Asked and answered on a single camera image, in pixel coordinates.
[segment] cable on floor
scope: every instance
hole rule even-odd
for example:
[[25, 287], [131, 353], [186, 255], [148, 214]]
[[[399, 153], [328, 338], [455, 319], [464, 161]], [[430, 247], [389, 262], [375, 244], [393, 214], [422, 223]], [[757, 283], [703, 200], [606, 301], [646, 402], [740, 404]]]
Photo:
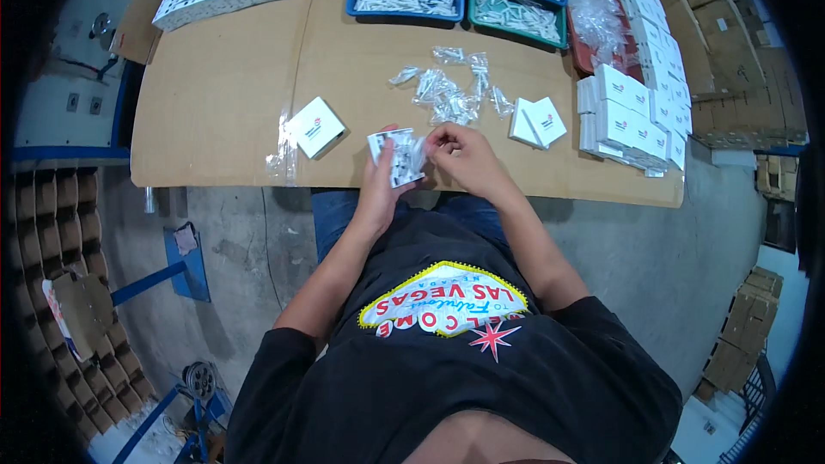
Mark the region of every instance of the cable on floor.
[[269, 271], [269, 281], [272, 282], [275, 299], [281, 311], [284, 311], [284, 305], [281, 304], [281, 298], [278, 296], [278, 289], [275, 288], [275, 279], [272, 277], [272, 264], [269, 263], [269, 217], [266, 216], [266, 195], [263, 193], [263, 187], [261, 187], [261, 200], [263, 201], [263, 246], [266, 248], [266, 269]]

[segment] forearm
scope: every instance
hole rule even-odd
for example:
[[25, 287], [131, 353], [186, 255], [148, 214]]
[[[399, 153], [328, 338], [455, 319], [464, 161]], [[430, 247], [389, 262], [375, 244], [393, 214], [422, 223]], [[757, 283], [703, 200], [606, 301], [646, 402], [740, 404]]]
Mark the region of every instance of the forearm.
[[273, 328], [295, 328], [315, 338], [322, 347], [375, 242], [373, 235], [351, 222]]
[[542, 310], [561, 310], [587, 296], [587, 287], [553, 242], [521, 191], [501, 194], [492, 201], [521, 275]]

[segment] hand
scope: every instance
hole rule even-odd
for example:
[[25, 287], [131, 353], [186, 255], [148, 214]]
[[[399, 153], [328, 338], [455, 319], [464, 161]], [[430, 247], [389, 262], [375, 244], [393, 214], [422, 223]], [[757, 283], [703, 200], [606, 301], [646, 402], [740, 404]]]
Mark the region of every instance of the hand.
[[[397, 124], [390, 124], [381, 131], [398, 129]], [[352, 218], [351, 226], [366, 234], [373, 242], [378, 240], [389, 225], [393, 222], [395, 203], [398, 197], [407, 190], [416, 187], [417, 182], [407, 183], [394, 189], [389, 183], [393, 166], [393, 140], [388, 138], [384, 142], [378, 165], [367, 155], [364, 167], [364, 179], [361, 181], [361, 193], [358, 195], [358, 207]]]
[[430, 161], [462, 189], [487, 199], [493, 206], [509, 194], [521, 195], [487, 138], [475, 129], [445, 122], [429, 134], [424, 149]]

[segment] person's left hand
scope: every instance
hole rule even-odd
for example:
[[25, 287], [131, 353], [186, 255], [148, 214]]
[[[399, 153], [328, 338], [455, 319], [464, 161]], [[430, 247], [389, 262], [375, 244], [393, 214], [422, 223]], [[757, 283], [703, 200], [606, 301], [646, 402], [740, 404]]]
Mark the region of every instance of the person's left hand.
[[[390, 124], [381, 131], [398, 129], [397, 124]], [[418, 182], [407, 183], [394, 189], [389, 183], [393, 166], [393, 140], [388, 138], [381, 150], [378, 165], [373, 163], [369, 151], [364, 167], [364, 178], [361, 182], [361, 193], [358, 196], [358, 207], [351, 224], [359, 232], [367, 234], [373, 241], [378, 240], [389, 225], [393, 222], [395, 203], [398, 197], [416, 188]]]

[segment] green tray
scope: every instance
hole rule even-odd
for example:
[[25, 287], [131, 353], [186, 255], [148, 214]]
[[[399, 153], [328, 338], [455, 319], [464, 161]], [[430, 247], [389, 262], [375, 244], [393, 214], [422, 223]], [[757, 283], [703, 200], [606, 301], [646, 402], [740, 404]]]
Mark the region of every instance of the green tray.
[[[551, 5], [549, 3], [542, 2], [541, 0], [536, 0], [536, 2], [542, 4], [545, 9], [548, 11], [552, 11], [556, 15], [556, 29], [559, 30], [559, 38], [561, 38], [560, 43], [552, 42], [546, 38], [542, 38], [539, 36], [535, 36], [534, 34], [525, 33], [524, 31], [520, 31], [518, 29], [510, 29], [507, 27], [502, 27], [500, 25], [495, 24], [488, 24], [476, 18], [477, 8], [475, 5], [475, 0], [467, 0], [467, 18], [469, 19], [471, 24], [479, 25], [482, 27], [486, 27], [488, 29], [497, 29], [498, 31], [504, 31], [505, 33], [516, 34], [518, 36], [523, 36], [526, 38], [530, 38], [531, 40], [535, 40], [538, 43], [542, 43], [544, 45], [554, 46], [560, 49], [568, 48], [567, 43], [567, 11], [565, 6], [558, 6], [558, 5]], [[493, 5], [493, 6], [485, 6], [486, 10], [498, 10], [499, 8], [504, 9], [504, 5]]]

